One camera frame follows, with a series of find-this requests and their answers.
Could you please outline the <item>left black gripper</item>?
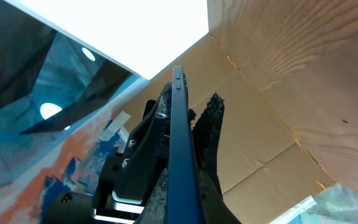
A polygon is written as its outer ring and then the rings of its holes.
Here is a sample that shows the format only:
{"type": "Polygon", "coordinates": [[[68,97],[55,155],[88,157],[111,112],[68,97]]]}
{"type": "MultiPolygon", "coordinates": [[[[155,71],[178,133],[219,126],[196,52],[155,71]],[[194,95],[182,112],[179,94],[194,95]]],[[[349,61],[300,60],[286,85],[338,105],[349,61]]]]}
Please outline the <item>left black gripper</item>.
{"type": "Polygon", "coordinates": [[[165,223],[168,154],[160,154],[170,121],[172,84],[166,83],[152,110],[131,132],[135,146],[108,156],[92,201],[103,223],[165,223]]]}

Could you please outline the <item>blue Galaxy smartphone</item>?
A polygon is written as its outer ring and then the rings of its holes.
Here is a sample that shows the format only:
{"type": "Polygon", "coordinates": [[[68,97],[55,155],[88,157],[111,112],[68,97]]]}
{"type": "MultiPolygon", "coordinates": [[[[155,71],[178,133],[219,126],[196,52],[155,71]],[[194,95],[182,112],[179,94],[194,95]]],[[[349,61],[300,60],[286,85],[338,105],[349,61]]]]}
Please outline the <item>blue Galaxy smartphone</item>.
{"type": "Polygon", "coordinates": [[[181,66],[173,68],[171,106],[166,221],[201,224],[205,219],[188,117],[188,90],[181,66]]]}

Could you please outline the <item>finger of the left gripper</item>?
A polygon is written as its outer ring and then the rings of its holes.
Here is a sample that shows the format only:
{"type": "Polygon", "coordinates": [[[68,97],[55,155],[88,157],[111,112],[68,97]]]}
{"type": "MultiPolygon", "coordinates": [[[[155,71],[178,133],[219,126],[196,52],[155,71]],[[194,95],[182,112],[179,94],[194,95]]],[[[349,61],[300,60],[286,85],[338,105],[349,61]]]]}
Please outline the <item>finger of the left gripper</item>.
{"type": "Polygon", "coordinates": [[[228,209],[217,171],[219,138],[224,117],[224,100],[214,94],[192,130],[199,169],[200,195],[207,224],[234,224],[240,221],[228,209]]]}

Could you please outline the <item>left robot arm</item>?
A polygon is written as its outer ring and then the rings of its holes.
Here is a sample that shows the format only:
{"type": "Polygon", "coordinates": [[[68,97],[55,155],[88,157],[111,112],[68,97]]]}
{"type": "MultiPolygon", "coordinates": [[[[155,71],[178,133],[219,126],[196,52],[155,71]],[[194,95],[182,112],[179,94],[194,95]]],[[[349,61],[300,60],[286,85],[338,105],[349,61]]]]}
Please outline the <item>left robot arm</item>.
{"type": "Polygon", "coordinates": [[[217,174],[223,116],[219,95],[197,116],[186,85],[167,83],[124,152],[106,158],[95,193],[60,193],[43,222],[236,223],[217,174]]]}

